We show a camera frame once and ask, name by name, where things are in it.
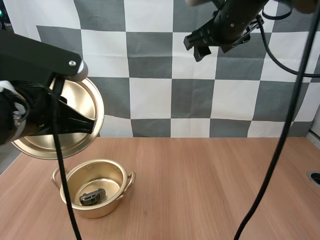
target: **pot handle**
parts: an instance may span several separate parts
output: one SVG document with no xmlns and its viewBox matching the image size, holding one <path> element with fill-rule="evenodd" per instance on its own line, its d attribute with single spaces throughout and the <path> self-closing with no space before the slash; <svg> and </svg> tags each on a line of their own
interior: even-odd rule
<svg viewBox="0 0 320 240">
<path fill-rule="evenodd" d="M 57 180 L 56 180 L 56 176 L 57 176 L 57 174 L 58 174 L 59 171 L 60 171 L 60 169 L 57 168 L 56 170 L 54 170 L 54 172 L 52 173 L 52 176 L 51 176 L 52 182 L 54 183 L 54 185 L 55 185 L 58 189 L 60 189 L 60 186 L 61 186 L 61 185 L 59 185 L 59 183 L 58 183 Z"/>
<path fill-rule="evenodd" d="M 135 184 L 136 181 L 136 173 L 134 171 L 130 172 L 128 175 L 128 179 L 130 179 L 129 184 L 125 187 L 123 193 L 117 198 L 117 200 L 121 200 L 124 198 L 125 194 L 127 191 L 129 191 L 131 189 L 131 187 Z"/>
</svg>

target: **checkered backdrop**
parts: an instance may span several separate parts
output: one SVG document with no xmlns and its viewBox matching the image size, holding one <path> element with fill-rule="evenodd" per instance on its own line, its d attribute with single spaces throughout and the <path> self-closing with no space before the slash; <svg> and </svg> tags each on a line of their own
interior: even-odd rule
<svg viewBox="0 0 320 240">
<path fill-rule="evenodd" d="M 278 137 L 295 76 L 251 41 L 196 63 L 183 40 L 212 18 L 209 2 L 185 0 L 4 0 L 17 34 L 79 53 L 104 101 L 102 137 Z M 270 1 L 265 12 L 287 7 Z M 268 44 L 297 70 L 312 15 L 265 19 Z M 317 34 L 307 66 L 320 73 Z M 320 103 L 320 80 L 304 78 L 290 136 L 307 134 Z"/>
</svg>

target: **gold pot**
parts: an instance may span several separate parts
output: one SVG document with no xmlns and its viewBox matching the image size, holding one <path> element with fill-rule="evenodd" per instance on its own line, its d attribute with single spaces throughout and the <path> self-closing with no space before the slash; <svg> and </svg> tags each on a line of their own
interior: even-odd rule
<svg viewBox="0 0 320 240">
<path fill-rule="evenodd" d="M 59 168 L 53 172 L 51 179 L 60 189 L 60 196 L 66 203 L 64 189 L 56 180 L 58 172 Z M 134 171 L 128 175 L 120 163 L 109 159 L 86 161 L 73 168 L 66 175 L 73 210 L 89 219 L 103 217 L 116 209 L 120 200 L 135 183 L 135 180 L 136 173 Z M 95 205 L 85 206 L 81 204 L 81 196 L 99 188 L 105 190 L 104 198 L 100 199 Z"/>
</svg>

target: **wooden table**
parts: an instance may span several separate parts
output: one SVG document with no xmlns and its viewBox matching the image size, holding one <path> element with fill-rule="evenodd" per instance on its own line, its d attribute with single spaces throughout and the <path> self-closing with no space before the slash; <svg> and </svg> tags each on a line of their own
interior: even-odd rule
<svg viewBox="0 0 320 240">
<path fill-rule="evenodd" d="M 119 207 L 102 218 L 77 216 L 83 240 L 232 240 L 252 205 L 276 138 L 97 138 L 65 159 L 71 169 L 97 158 L 136 172 Z M 51 182 L 55 160 L 21 154 L 0 176 L 0 239 L 75 239 Z M 242 240 L 320 239 L 320 151 L 290 138 Z"/>
</svg>

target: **pot lid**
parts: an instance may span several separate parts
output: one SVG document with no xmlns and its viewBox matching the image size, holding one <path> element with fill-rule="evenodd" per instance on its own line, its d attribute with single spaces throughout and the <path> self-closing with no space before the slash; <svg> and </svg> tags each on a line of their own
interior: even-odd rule
<svg viewBox="0 0 320 240">
<path fill-rule="evenodd" d="M 60 134 L 62 156 L 71 157 L 88 147 L 98 136 L 104 121 L 104 103 L 97 87 L 88 79 L 81 82 L 66 80 L 61 96 L 67 99 L 67 105 L 87 118 L 95 119 L 91 134 Z M 38 159 L 57 159 L 52 135 L 26 136 L 12 142 L 21 152 Z"/>
</svg>

